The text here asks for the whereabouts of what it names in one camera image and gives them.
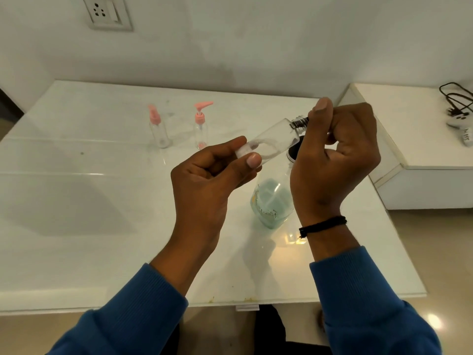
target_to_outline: blue sweatshirt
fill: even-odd
[[[334,354],[441,354],[434,330],[400,300],[364,247],[311,263]],[[107,304],[89,310],[50,355],[160,353],[187,301],[145,264]]]

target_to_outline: wall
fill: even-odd
[[[337,98],[352,81],[473,79],[473,0],[125,0],[133,33],[82,0],[0,0],[55,78]]]
[[[36,55],[30,32],[11,17],[0,5],[0,89],[26,112],[54,79]]]

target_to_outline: power socket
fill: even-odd
[[[95,30],[131,31],[132,24],[123,0],[84,0]]]

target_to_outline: person's left hand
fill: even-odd
[[[176,207],[172,241],[204,246],[210,253],[215,249],[227,214],[228,197],[261,170],[261,156],[257,153],[237,159],[235,151],[245,143],[246,138],[240,136],[206,147],[172,170]]]

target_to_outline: black thread wristband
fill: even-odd
[[[337,225],[345,224],[347,224],[347,219],[343,215],[337,215],[336,217],[332,217],[320,223],[299,228],[300,237],[305,238],[309,233],[318,233],[320,231],[325,231],[327,229],[336,227]]]

